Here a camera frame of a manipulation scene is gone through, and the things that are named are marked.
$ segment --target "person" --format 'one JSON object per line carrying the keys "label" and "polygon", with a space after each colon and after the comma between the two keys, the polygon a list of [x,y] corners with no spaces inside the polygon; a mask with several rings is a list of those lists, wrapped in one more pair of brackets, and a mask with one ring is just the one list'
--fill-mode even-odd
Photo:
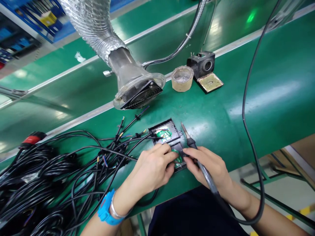
{"label": "person", "polygon": [[[201,170],[195,165],[199,160],[211,174],[221,197],[238,210],[245,219],[252,219],[258,211],[259,199],[231,179],[221,157],[205,147],[185,148],[187,168],[202,183],[202,186],[156,206],[148,235],[247,235],[242,227],[215,202]],[[108,200],[111,206],[105,211],[111,217],[127,215],[133,206],[146,194],[168,183],[174,173],[178,154],[168,144],[156,144],[143,151],[134,169]],[[115,235],[119,224],[101,221],[101,210],[90,219],[81,236]],[[308,235],[288,218],[265,204],[261,219],[252,225],[259,235]]]}

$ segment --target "right hand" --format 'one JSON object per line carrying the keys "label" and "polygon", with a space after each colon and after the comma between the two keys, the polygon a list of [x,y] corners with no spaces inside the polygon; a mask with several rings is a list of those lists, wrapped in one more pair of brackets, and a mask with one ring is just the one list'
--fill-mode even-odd
{"label": "right hand", "polygon": [[[234,189],[234,182],[232,181],[222,158],[205,147],[198,147],[198,150],[194,148],[184,148],[183,151],[187,155],[196,158],[206,167],[215,182],[220,195],[227,200]],[[192,172],[196,179],[209,188],[202,171],[194,164],[193,159],[184,157],[184,160],[187,164],[187,168]]]}

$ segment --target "wrist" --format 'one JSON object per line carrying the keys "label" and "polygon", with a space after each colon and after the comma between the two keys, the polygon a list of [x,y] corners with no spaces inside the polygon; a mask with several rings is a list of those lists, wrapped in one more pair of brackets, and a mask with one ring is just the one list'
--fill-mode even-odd
{"label": "wrist", "polygon": [[226,194],[222,196],[232,207],[242,212],[248,209],[251,205],[251,194],[238,185],[235,181]]}
{"label": "wrist", "polygon": [[125,181],[115,193],[113,197],[113,206],[117,214],[126,215],[141,199],[142,196]]}

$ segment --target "red connector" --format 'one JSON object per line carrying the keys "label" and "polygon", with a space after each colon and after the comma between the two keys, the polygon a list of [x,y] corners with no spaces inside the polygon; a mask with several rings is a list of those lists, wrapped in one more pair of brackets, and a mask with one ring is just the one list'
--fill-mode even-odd
{"label": "red connector", "polygon": [[28,149],[39,141],[43,140],[47,135],[43,132],[35,131],[31,133],[20,145],[19,149]]}

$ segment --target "silver bracelet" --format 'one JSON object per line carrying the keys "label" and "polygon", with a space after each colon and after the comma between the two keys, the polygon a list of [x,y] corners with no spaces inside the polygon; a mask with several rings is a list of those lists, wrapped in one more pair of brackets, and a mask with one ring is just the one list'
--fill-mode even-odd
{"label": "silver bracelet", "polygon": [[127,215],[129,215],[129,213],[132,211],[133,208],[131,208],[130,211],[124,216],[117,214],[117,212],[114,209],[114,196],[115,196],[115,194],[116,194],[116,192],[114,193],[113,198],[112,198],[112,202],[111,202],[111,210],[112,210],[113,216],[118,218],[118,219],[125,218]]}

